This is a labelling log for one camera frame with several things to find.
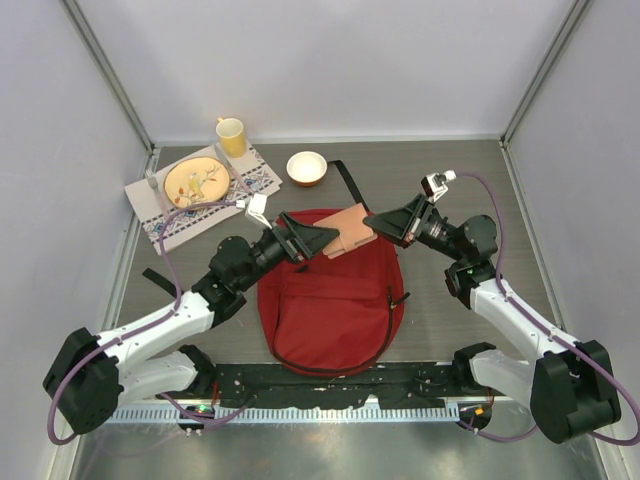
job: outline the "gray wooden table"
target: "gray wooden table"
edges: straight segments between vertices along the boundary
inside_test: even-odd
[[[269,198],[268,217],[283,210],[341,208],[353,204],[338,172],[330,169],[323,182],[313,188],[297,187],[287,177],[285,165],[302,150],[319,152],[328,160],[344,160],[374,212],[398,208],[421,190],[423,175],[448,169],[468,170],[484,175],[496,191],[507,236],[504,275],[534,308],[552,319],[542,279],[511,186],[497,141],[374,142],[296,145],[256,145],[264,159],[283,179],[281,190]],[[197,150],[189,147],[163,148],[159,167]],[[476,214],[495,217],[482,186],[471,179],[459,179],[438,202],[441,214],[462,223]],[[185,288],[206,271],[218,243],[228,235],[257,239],[259,228],[242,215],[224,221],[172,251]],[[416,244],[399,251],[405,288],[411,292],[403,324],[384,361],[450,360],[466,345],[488,341],[506,354],[518,356],[514,347],[487,321],[449,296],[443,271],[451,261]],[[171,301],[158,287],[141,276],[151,267],[166,275],[167,269],[144,233],[139,239],[122,305],[119,324],[129,323]],[[272,362],[260,326],[255,289],[246,294],[247,305],[231,320],[209,332],[187,339],[217,362]]]

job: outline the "wooden plate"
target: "wooden plate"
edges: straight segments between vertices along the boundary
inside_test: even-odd
[[[220,200],[230,186],[229,172],[213,157],[196,157],[180,162],[164,180],[164,191],[178,208]]]

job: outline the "gray floor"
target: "gray floor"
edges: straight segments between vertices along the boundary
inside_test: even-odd
[[[268,214],[283,210],[340,208],[352,205],[337,171],[330,169],[317,187],[304,189],[291,183],[285,173],[288,158],[302,150],[314,150],[327,159],[340,158],[351,170],[373,211],[400,207],[420,191],[421,176],[447,169],[483,174],[497,192],[508,232],[504,274],[518,293],[540,313],[552,319],[540,273],[497,141],[440,141],[389,143],[337,143],[309,145],[256,145],[284,183],[270,197]],[[174,162],[195,148],[164,148],[160,166]],[[494,216],[483,188],[470,179],[457,180],[439,202],[439,209],[453,222],[476,214]],[[259,229],[242,215],[213,227],[171,253],[184,286],[192,285],[207,270],[209,258],[227,235],[257,239]],[[386,361],[450,360],[455,350],[479,341],[494,343],[509,355],[517,351],[488,322],[467,311],[449,296],[443,271],[451,261],[422,245],[399,252],[407,301],[404,322]],[[138,242],[122,305],[120,324],[126,324],[170,302],[166,293],[141,276],[146,267],[166,274],[162,259],[144,234]],[[198,345],[218,362],[271,362],[260,326],[255,291],[247,292],[248,304],[220,327],[188,342]]]
[[[489,430],[514,436],[530,417],[498,402]],[[588,436],[541,433],[510,444],[451,423],[229,425],[185,438],[175,425],[106,426],[83,438],[73,480],[600,480]],[[158,442],[166,441],[159,448]],[[132,458],[122,458],[117,452]]]

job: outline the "red bag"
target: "red bag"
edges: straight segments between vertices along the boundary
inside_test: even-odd
[[[330,163],[367,208],[344,164]],[[338,211],[290,214],[311,225]],[[407,297],[395,247],[380,237],[333,260],[283,262],[258,282],[269,350],[285,367],[315,376],[353,375],[374,364],[400,327]]]

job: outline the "gray wall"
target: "gray wall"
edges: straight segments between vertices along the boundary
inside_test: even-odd
[[[157,141],[504,131],[573,0],[80,0]]]
[[[571,331],[640,399],[640,3],[596,1],[513,144]],[[636,431],[625,407],[619,437]],[[623,449],[640,478],[640,449]]]
[[[41,383],[66,335],[100,324],[144,152],[58,2],[5,2],[0,69],[0,469],[43,480]]]

